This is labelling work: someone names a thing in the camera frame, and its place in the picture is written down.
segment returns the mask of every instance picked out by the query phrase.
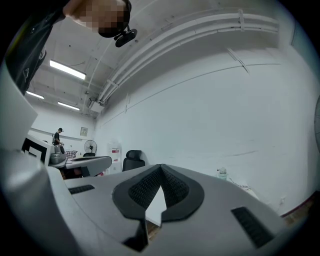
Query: black vent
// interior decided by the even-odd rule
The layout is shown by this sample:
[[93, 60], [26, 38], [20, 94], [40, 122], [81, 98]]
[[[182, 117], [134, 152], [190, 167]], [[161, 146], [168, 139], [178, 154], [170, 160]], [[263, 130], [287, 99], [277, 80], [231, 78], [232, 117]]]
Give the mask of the black vent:
[[73, 195], [73, 194], [78, 194], [78, 193], [86, 192], [89, 190], [93, 190], [94, 188], [95, 187], [92, 185], [84, 185], [84, 186], [77, 186], [77, 187], [69, 188], [69, 191], [70, 191], [71, 195]]
[[256, 248], [260, 248], [273, 239], [271, 233], [245, 207], [231, 210]]

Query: standing fan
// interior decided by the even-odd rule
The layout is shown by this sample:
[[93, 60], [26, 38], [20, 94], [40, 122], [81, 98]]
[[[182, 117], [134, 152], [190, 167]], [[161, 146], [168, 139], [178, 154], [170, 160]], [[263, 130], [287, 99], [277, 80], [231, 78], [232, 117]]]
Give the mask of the standing fan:
[[84, 151], [89, 154], [96, 154], [97, 152], [97, 143], [93, 140], [87, 140], [84, 144]]

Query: ceiling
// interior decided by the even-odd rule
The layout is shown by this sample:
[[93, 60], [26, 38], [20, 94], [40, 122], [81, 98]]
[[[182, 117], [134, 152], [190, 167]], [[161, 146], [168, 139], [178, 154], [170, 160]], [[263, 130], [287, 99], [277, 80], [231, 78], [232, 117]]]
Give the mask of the ceiling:
[[[237, 12], [239, 8], [269, 17], [273, 15], [273, 9], [263, 5], [265, 1], [258, 0], [130, 1], [130, 27], [138, 30], [135, 40], [117, 48], [113, 38], [103, 38], [66, 18], [53, 27], [45, 45], [46, 58], [31, 81], [29, 91], [44, 96], [46, 103], [57, 105], [60, 101], [95, 118], [98, 114], [87, 107], [89, 98], [97, 98], [107, 80], [125, 61], [162, 33], [195, 17]], [[50, 60], [86, 73], [85, 80], [50, 67]]]

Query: person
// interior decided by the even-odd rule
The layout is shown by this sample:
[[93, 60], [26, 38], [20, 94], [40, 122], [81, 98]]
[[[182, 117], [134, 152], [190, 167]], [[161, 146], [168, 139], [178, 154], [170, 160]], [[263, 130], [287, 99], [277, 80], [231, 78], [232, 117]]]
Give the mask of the person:
[[51, 0], [39, 7], [5, 55], [8, 71], [23, 95], [46, 57], [45, 44], [54, 24], [70, 17], [102, 37], [114, 38], [128, 27], [132, 5], [129, 0]]
[[59, 128], [58, 131], [54, 134], [54, 143], [53, 143], [54, 146], [60, 145], [60, 144], [63, 145], [63, 143], [61, 143], [60, 141], [60, 136], [59, 136], [59, 134], [62, 132], [63, 132], [62, 128]]

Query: electric fan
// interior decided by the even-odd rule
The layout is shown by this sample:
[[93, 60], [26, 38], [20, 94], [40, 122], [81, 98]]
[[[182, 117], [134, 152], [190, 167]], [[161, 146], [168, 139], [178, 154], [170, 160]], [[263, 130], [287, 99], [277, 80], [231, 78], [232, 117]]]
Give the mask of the electric fan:
[[93, 140], [87, 140], [84, 144], [84, 151], [86, 153], [96, 153], [97, 152], [97, 143]]

